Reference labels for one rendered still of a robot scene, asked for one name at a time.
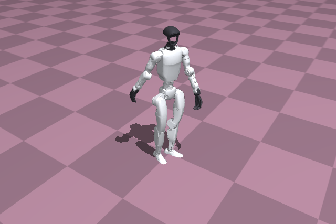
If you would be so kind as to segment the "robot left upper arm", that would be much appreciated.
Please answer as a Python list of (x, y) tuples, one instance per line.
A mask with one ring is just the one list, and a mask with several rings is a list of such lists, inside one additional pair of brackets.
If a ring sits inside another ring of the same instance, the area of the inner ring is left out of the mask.
[(184, 72), (187, 76), (190, 76), (194, 73), (194, 69), (190, 67), (190, 59), (189, 59), (189, 50), (186, 47), (180, 47), (182, 49), (182, 63), (184, 66)]

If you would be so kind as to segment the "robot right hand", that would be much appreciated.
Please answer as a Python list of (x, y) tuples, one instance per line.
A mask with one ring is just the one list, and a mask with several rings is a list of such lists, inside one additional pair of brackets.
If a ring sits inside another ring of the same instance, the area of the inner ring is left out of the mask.
[(132, 100), (132, 102), (135, 102), (136, 103), (136, 100), (135, 100), (135, 96), (136, 96), (136, 94), (138, 93), (138, 89), (137, 90), (135, 90), (135, 92), (133, 91), (133, 89), (132, 89), (132, 91), (130, 92), (130, 98), (131, 98), (131, 100)]

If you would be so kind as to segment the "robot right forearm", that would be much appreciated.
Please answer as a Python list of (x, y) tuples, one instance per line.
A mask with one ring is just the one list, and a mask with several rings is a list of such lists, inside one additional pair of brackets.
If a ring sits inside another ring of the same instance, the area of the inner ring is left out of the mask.
[(142, 86), (144, 85), (144, 83), (146, 82), (146, 79), (144, 79), (145, 77), (145, 71), (140, 75), (137, 83), (133, 86), (133, 91), (135, 92), (135, 90), (140, 90), (142, 88)]

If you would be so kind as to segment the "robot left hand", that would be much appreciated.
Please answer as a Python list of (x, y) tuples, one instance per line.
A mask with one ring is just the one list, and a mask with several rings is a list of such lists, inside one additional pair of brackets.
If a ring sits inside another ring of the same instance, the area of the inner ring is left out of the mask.
[(200, 89), (197, 88), (197, 93), (194, 93), (195, 95), (195, 107), (193, 109), (198, 110), (202, 106), (202, 99), (200, 97)]

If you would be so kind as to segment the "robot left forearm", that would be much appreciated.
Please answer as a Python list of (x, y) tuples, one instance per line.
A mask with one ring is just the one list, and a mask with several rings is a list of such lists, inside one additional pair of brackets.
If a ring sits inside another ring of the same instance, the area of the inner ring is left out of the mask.
[(189, 81), (190, 81), (190, 83), (191, 83), (193, 92), (194, 92), (194, 93), (197, 93), (197, 88), (199, 88), (199, 86), (198, 86), (198, 83), (197, 83), (197, 80), (196, 80), (195, 77), (196, 77), (196, 76), (195, 76), (195, 72), (194, 72), (192, 75), (190, 75), (190, 76), (188, 77), (188, 79), (189, 79)]

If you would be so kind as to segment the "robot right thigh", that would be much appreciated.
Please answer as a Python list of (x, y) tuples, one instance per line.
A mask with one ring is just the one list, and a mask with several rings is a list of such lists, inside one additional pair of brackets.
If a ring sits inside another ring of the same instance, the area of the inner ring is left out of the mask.
[(159, 134), (165, 132), (166, 122), (167, 122), (167, 105), (164, 99), (164, 94), (159, 93), (157, 96), (152, 98), (152, 104), (156, 106), (156, 121), (157, 130)]

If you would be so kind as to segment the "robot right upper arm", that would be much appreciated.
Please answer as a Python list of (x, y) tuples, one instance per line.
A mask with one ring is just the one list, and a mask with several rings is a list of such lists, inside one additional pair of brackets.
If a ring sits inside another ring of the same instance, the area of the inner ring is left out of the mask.
[(150, 54), (149, 61), (148, 61), (147, 65), (146, 65), (146, 68), (144, 70), (145, 71), (144, 79), (146, 79), (146, 80), (151, 79), (151, 77), (152, 77), (151, 71), (155, 67), (156, 63), (161, 61), (162, 56), (163, 56), (163, 54), (162, 54), (161, 51), (155, 51), (155, 52), (152, 52)]

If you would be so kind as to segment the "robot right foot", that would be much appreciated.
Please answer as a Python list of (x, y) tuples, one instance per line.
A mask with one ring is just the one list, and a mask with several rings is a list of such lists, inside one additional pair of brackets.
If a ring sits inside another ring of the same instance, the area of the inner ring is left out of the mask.
[(153, 155), (156, 157), (156, 159), (161, 163), (161, 164), (166, 164), (167, 161), (165, 160), (165, 158), (162, 156), (162, 154), (156, 155), (156, 151), (153, 152)]

